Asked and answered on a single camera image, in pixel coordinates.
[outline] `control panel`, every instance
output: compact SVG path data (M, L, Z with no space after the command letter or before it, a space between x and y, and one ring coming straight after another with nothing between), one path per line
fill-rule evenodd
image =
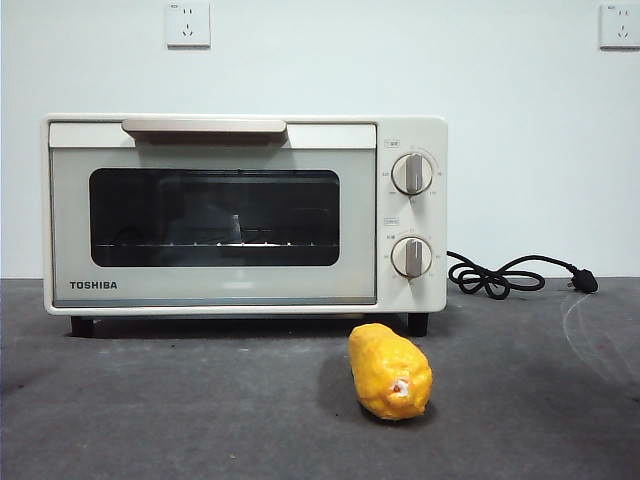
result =
M378 302L430 312L446 302L447 125L378 124Z

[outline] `oven handle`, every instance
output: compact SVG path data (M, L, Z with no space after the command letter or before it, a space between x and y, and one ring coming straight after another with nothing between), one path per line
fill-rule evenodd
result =
M282 145L282 120L126 118L122 130L136 142L153 144Z

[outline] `white toaster oven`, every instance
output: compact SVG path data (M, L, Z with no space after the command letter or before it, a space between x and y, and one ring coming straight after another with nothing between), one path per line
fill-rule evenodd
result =
M447 125L430 116L51 115L45 307L426 314L446 301Z

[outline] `glass window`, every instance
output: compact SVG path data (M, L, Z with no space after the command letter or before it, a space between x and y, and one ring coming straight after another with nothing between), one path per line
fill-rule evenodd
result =
M328 170L105 168L89 180L103 267L332 265L338 176Z

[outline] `temperature knob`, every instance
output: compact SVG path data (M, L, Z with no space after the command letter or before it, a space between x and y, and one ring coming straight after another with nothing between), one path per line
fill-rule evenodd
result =
M431 164L424 155L410 153L393 165L391 178L398 190L407 195L424 192L431 183Z
M419 238L403 238L393 247L391 263L398 273L407 278L416 278L431 265L431 249Z

